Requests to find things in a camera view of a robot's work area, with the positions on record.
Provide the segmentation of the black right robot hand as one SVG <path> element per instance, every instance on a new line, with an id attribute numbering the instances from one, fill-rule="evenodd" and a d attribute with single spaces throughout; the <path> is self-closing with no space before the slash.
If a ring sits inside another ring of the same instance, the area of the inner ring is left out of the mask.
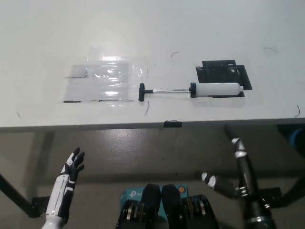
<path id="1" fill-rule="evenodd" d="M 201 179 L 209 188 L 223 196 L 242 200 L 246 221 L 266 221 L 267 218 L 271 218 L 271 212 L 265 206 L 260 195 L 253 165 L 245 146 L 238 134 L 229 125 L 224 126 L 224 131 L 234 148 L 234 157 L 240 173 L 239 186 L 237 187 L 221 177 L 206 172 L 202 173 Z"/>

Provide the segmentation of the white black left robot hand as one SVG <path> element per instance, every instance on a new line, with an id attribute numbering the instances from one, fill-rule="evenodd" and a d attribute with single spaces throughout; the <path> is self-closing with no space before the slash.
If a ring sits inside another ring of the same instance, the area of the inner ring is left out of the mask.
<path id="1" fill-rule="evenodd" d="M 57 176 L 48 202 L 46 215 L 53 215 L 64 220 L 69 218 L 69 211 L 74 195 L 76 181 L 84 169 L 84 152 L 76 148 L 66 160 L 60 175 Z"/>

